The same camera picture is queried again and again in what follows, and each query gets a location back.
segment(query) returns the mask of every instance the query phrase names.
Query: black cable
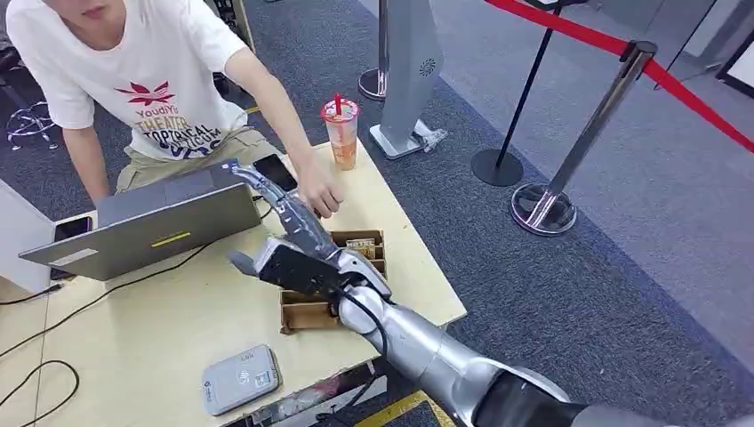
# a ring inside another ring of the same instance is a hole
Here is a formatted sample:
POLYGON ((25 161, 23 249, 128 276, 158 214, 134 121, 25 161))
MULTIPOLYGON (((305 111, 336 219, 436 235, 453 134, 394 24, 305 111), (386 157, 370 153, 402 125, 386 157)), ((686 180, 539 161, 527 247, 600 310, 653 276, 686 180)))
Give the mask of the black cable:
POLYGON ((260 221, 264 221, 264 219, 267 218, 270 214, 272 214, 272 206, 269 207, 269 210, 267 211, 267 213, 265 213, 264 215, 260 217, 260 221))
POLYGON ((53 292, 60 291, 62 289, 62 287, 63 287, 63 285, 61 285, 60 283, 56 283, 56 284, 48 287, 47 289, 45 289, 44 291, 42 291, 42 292, 40 292, 38 294, 33 294, 31 296, 27 296, 26 298, 21 298, 20 300, 0 301, 0 306, 20 304, 22 302, 26 302, 26 301, 29 301, 29 300, 33 300, 35 298, 39 298, 42 295, 47 295, 47 294, 51 294, 53 292))
POLYGON ((179 269, 180 267, 183 267, 183 265, 184 265, 184 264, 186 264, 187 262, 191 261, 191 260, 192 260, 192 259, 193 259, 193 258, 194 258, 195 256, 197 256, 197 255, 201 254, 201 252, 202 252, 202 251, 204 251, 204 250, 205 250, 205 249, 206 249, 206 248, 207 248, 207 247, 208 247, 209 245, 211 245, 211 243, 210 243, 210 244, 207 244, 207 245, 204 245, 204 246, 202 246, 202 247, 200 247, 200 248, 199 248, 199 250, 198 250, 198 251, 196 251, 196 252, 194 252, 193 254, 191 254, 191 256, 189 256, 189 257, 188 257, 188 258, 186 258, 185 260, 183 260, 183 261, 179 262, 178 264, 176 264, 176 265, 172 266, 172 267, 171 267, 171 268, 169 268, 169 269, 160 270, 160 271, 158 271, 157 273, 152 273, 152 274, 150 274, 150 275, 146 276, 145 278, 140 278, 140 279, 137 279, 137 280, 134 280, 134 281, 128 282, 128 283, 124 283, 124 284, 122 284, 122 285, 118 285, 118 286, 116 286, 116 287, 114 287, 114 288, 112 288, 112 289, 108 290, 108 291, 107 291, 107 292, 105 292, 104 294, 102 294, 102 295, 100 295, 99 297, 97 297, 97 299, 95 299, 94 301, 92 301, 92 302, 89 302, 89 303, 87 303, 86 305, 84 305, 84 306, 82 306, 82 307, 78 308, 78 309, 77 309, 77 310, 75 310, 74 312, 70 313, 70 314, 69 314, 69 315, 67 315, 67 316, 66 316, 65 318, 63 318, 63 320, 59 321, 58 323, 56 323, 56 324, 54 324, 54 325, 52 325, 52 326, 50 326, 50 327, 48 327, 48 328, 46 328, 46 329, 43 329, 42 331, 40 331, 40 332, 37 332, 36 334, 33 334, 33 335, 31 335, 31 336, 30 336, 29 338, 27 338, 27 339, 25 339, 25 340, 23 340, 23 341, 19 342, 18 344, 16 344, 16 345, 12 346, 12 347, 11 347, 10 349, 3 351, 2 353, 0 353, 0 359, 2 359, 3 357, 7 356, 7 355, 8 355, 9 353, 11 353, 12 351, 14 351, 14 350, 18 349, 18 348, 19 348, 20 346, 22 346, 22 345, 26 344, 27 342, 30 342, 30 341, 34 340, 35 338, 37 338, 37 337, 39 337, 39 336, 42 336, 42 335, 44 335, 44 334, 47 334, 48 332, 51 332, 51 331, 53 331, 53 330, 57 329, 57 328, 58 328, 58 327, 59 327, 60 325, 62 325, 62 324, 64 324, 64 323, 68 322, 69 320, 71 320, 71 319, 72 319, 72 318, 73 318, 73 317, 74 317, 74 316, 75 316, 76 314, 78 314, 78 313, 80 313, 80 312, 82 312, 82 311, 84 311, 84 310, 88 309, 89 307, 92 307, 92 306, 93 306, 94 304, 96 304, 97 302, 101 301, 101 300, 102 300, 102 298, 104 298, 104 297, 108 296, 109 294, 112 294, 113 292, 117 291, 118 289, 123 289, 123 288, 124 288, 124 287, 126 287, 126 286, 135 285, 135 284, 137 284, 137 283, 143 282, 144 280, 147 280, 147 279, 153 278, 154 276, 159 276, 160 274, 166 273, 166 272, 168 272, 168 271, 177 270, 177 269, 179 269))
MULTIPOLYGON (((351 294, 349 294, 346 291, 342 290, 339 286, 335 286, 335 285, 332 285, 332 284, 329 284, 329 283, 328 283, 328 286, 336 294, 338 294, 339 296, 342 296, 343 298, 349 300, 354 305, 356 305, 359 309, 361 309, 361 311, 364 312, 364 314, 366 314, 367 316, 369 316, 369 318, 372 320, 372 322, 374 322, 374 324, 377 326, 377 329, 380 330, 380 336, 382 337, 382 356, 387 357, 388 356, 388 333, 385 332, 385 326, 382 325, 382 322, 380 322, 380 320, 377 318, 377 316, 374 316, 374 313, 372 313, 371 310, 367 309, 364 304, 362 304, 361 302, 359 302, 351 294)), ((374 384, 374 382, 377 381, 377 377, 378 377, 378 375, 377 375, 377 372, 376 372, 376 369, 375 369, 374 374, 372 374, 372 377, 369 378, 369 381, 366 382, 366 384, 364 385, 364 387, 361 390, 359 390, 358 393, 356 393, 356 395, 354 395, 354 397, 351 398, 351 400, 349 401, 349 403, 345 404, 341 409, 345 409, 347 407, 352 407, 352 406, 356 405, 356 402, 359 399, 361 399, 362 396, 364 396, 364 394, 370 388, 372 388, 372 385, 374 384)), ((319 421, 319 422, 326 421, 329 418, 332 418, 335 421, 337 421, 338 423, 341 423, 343 425, 348 426, 348 424, 346 424, 345 422, 343 422, 335 414, 334 409, 333 409, 332 413, 317 414, 317 421, 319 421)))
POLYGON ((34 423, 36 423, 37 421, 39 421, 39 420, 41 420, 41 419, 45 418, 46 416, 48 416, 49 414, 52 414, 52 413, 53 413, 53 412, 55 412, 55 411, 57 411, 57 410, 58 410, 58 409, 59 409, 60 407, 62 407, 62 406, 63 406, 63 405, 65 405, 66 403, 68 403, 68 401, 69 401, 69 400, 71 400, 71 398, 73 398, 73 396, 74 396, 74 395, 76 394, 76 392, 78 391, 78 386, 79 386, 79 384, 81 383, 81 378, 80 378, 80 377, 78 376, 78 372, 77 372, 77 371, 76 371, 76 370, 75 370, 75 369, 74 369, 74 368, 73 368, 73 367, 72 367, 71 365, 69 365, 68 363, 66 363, 66 362, 64 362, 64 361, 62 361, 62 360, 48 360, 48 361, 44 362, 43 364, 39 365, 38 367, 35 367, 35 368, 34 368, 34 370, 32 370, 31 372, 29 372, 29 373, 28 373, 28 375, 26 375, 26 378, 24 378, 24 381, 22 381, 22 382, 21 382, 21 384, 17 385, 15 389, 11 390, 11 392, 10 392, 10 393, 8 393, 8 395, 7 395, 7 396, 5 396, 5 397, 3 398, 3 400, 0 400, 0 407, 1 407, 1 406, 2 406, 2 405, 3 405, 3 404, 4 404, 4 403, 5 403, 5 402, 6 402, 6 401, 7 401, 8 399, 10 399, 10 398, 11 398, 11 396, 12 396, 13 394, 15 394, 15 393, 16 393, 16 391, 20 390, 20 388, 21 388, 21 387, 23 387, 23 386, 24 386, 24 384, 26 384, 26 383, 28 382, 28 380, 29 380, 29 379, 30 379, 30 378, 32 377, 32 375, 34 375, 34 373, 35 373, 36 371, 39 371, 39 370, 41 370, 41 369, 42 369, 43 367, 45 367, 45 366, 47 366, 47 365, 51 365, 51 364, 59 364, 59 365, 63 365, 63 366, 65 366, 66 368, 68 368, 68 370, 70 370, 70 371, 71 371, 71 374, 73 374, 73 377, 74 377, 74 379, 76 380, 76 384, 74 384, 74 386, 73 386, 73 390, 72 390, 72 391, 71 391, 71 392, 69 393, 69 395, 68 395, 68 396, 67 396, 67 397, 66 397, 65 399, 63 399, 63 401, 62 401, 61 403, 59 403, 59 404, 58 404, 58 405, 57 405, 56 407, 54 407, 53 409, 50 409, 49 411, 47 411, 47 412, 45 412, 44 414, 42 414, 42 415, 38 416, 37 418, 35 418, 35 419, 33 419, 33 420, 29 421, 28 423, 25 423, 25 424, 21 425, 21 427, 29 427, 29 425, 33 425, 33 424, 34 424, 34 423))

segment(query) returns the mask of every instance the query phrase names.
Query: gray carpet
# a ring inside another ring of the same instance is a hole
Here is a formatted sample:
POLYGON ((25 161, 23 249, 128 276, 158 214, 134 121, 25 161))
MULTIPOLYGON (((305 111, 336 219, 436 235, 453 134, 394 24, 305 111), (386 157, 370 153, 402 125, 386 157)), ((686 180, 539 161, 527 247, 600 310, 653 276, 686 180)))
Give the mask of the gray carpet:
MULTIPOLYGON (((376 0, 361 0, 374 8, 376 0)), ((654 23, 638 26, 625 9, 658 3, 608 0, 563 15, 608 34, 647 38, 668 63, 684 30, 709 0, 664 0, 654 23), (603 11, 594 5, 604 3, 603 11), (623 22, 634 22, 623 25, 623 22)), ((445 81, 505 133, 542 28, 479 0, 433 0, 447 61, 445 81)), ((604 96, 620 64, 611 55, 555 34, 513 146, 547 177, 604 96)), ((749 136, 754 100, 714 75, 686 83, 749 136)), ((754 372, 754 155, 643 78, 629 93, 566 189, 615 244, 754 372)))
MULTIPOLYGON (((754 413, 751 374, 588 218, 553 239, 510 219, 512 189, 486 186, 469 169, 473 154, 497 146, 501 135, 446 82, 424 118, 449 139, 429 155, 385 160, 368 137, 381 105, 356 90, 358 75, 376 61, 376 20, 357 0, 245 3, 259 55, 288 89, 313 142, 327 139, 318 112, 335 92, 363 106, 361 140, 469 310, 451 327, 454 336, 542 372, 578 401, 685 425, 754 413)), ((127 137, 105 115, 98 129, 112 178, 127 137)), ((0 150, 0 177, 52 217, 82 212, 88 201, 65 153, 37 145, 0 150)), ((525 180, 543 179, 525 161, 525 180)), ((363 419, 411 390, 391 378, 387 396, 345 419, 363 419)), ((433 425, 421 411, 416 417, 413 425, 433 425)))
POLYGON ((429 403, 425 402, 385 425, 386 427, 415 427, 417 425, 439 427, 439 423, 432 422, 432 418, 435 418, 432 414, 432 408, 429 403))

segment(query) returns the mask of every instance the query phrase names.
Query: cardboard box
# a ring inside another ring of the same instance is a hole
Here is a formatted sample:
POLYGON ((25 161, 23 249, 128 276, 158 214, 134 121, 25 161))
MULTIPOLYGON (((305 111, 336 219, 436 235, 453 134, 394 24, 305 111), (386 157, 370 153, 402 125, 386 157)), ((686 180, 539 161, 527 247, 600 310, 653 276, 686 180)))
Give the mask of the cardboard box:
MULTIPOLYGON (((330 233, 338 247, 346 247, 349 240, 374 239, 374 258, 369 260, 383 277, 388 278, 385 261, 385 239, 381 230, 333 231, 330 233)), ((293 334, 302 329, 339 327, 338 313, 330 312, 330 304, 322 297, 307 296, 294 291, 280 292, 280 333, 293 334)))

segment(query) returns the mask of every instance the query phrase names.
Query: white power bank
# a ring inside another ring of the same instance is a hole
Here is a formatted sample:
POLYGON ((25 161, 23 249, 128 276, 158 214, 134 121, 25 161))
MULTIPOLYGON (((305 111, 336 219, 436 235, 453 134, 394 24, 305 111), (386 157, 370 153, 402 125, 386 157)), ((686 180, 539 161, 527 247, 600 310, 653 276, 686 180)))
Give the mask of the white power bank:
POLYGON ((272 351, 260 345, 205 369, 205 409, 221 415, 277 389, 280 384, 272 351))

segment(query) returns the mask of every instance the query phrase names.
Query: cup lid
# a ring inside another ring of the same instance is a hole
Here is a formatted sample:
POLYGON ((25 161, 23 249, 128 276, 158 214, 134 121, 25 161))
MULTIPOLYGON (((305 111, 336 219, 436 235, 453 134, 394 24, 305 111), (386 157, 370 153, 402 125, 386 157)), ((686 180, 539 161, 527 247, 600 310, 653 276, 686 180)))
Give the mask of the cup lid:
POLYGON ((358 104, 351 100, 341 99, 341 113, 340 115, 337 114, 335 101, 330 101, 322 107, 319 114, 326 122, 347 123, 358 117, 358 104))

